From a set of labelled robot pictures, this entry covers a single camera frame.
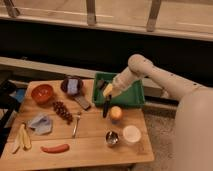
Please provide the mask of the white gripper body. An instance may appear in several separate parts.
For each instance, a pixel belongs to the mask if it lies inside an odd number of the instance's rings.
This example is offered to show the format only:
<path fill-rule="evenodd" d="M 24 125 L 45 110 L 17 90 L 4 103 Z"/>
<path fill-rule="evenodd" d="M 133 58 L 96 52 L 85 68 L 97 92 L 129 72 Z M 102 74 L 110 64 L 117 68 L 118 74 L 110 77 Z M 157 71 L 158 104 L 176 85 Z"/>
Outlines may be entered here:
<path fill-rule="evenodd" d="M 125 92 L 139 77 L 135 75 L 129 68 L 125 68 L 121 73 L 117 74 L 111 83 L 103 90 L 103 96 L 116 97 Z"/>

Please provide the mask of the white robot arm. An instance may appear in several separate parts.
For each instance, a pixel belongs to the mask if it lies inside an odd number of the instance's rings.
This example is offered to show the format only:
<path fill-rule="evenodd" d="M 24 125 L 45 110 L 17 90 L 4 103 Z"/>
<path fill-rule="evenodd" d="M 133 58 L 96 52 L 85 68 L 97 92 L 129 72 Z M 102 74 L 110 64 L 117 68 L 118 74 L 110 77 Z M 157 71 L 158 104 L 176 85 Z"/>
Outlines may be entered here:
<path fill-rule="evenodd" d="M 213 88 L 156 67 L 140 54 L 103 92 L 116 97 L 148 76 L 179 102 L 175 116 L 172 171 L 213 171 Z"/>

